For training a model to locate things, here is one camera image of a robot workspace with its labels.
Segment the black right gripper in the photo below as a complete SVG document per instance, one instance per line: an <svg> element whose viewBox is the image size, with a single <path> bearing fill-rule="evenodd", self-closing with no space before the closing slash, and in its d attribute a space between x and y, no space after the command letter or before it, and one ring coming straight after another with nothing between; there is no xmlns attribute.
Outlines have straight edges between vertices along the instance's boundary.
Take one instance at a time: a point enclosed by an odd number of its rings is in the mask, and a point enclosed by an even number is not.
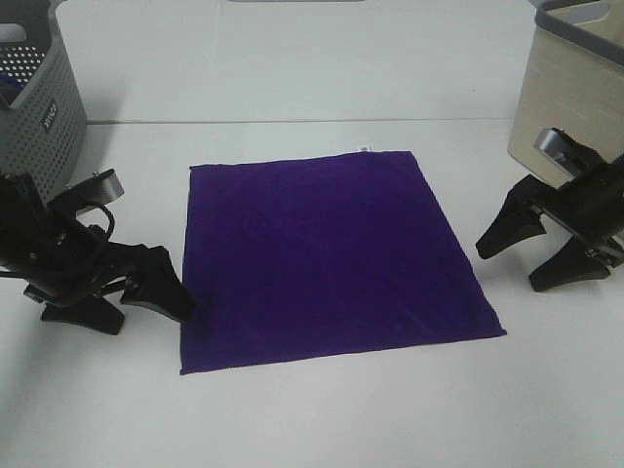
<svg viewBox="0 0 624 468"><path fill-rule="evenodd" d="M571 238L528 276L535 292L609 277L610 268L623 263L623 248L615 241L623 230L623 158L601 162L558 188L532 175L521 179L477 241L480 258L492 258L545 234L541 214L555 220Z"/></svg>

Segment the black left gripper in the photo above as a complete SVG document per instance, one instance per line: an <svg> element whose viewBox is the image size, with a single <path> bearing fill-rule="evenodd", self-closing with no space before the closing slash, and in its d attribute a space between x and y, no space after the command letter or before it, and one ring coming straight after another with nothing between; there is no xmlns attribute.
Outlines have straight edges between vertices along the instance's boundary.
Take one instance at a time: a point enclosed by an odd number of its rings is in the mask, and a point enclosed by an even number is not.
<svg viewBox="0 0 624 468"><path fill-rule="evenodd" d="M24 294L48 304L43 322L117 335L125 316L104 297L121 290L124 305L188 322L196 302L169 252L112 243L115 226L106 205L44 201L30 174L1 174L1 276L26 281Z"/></svg>

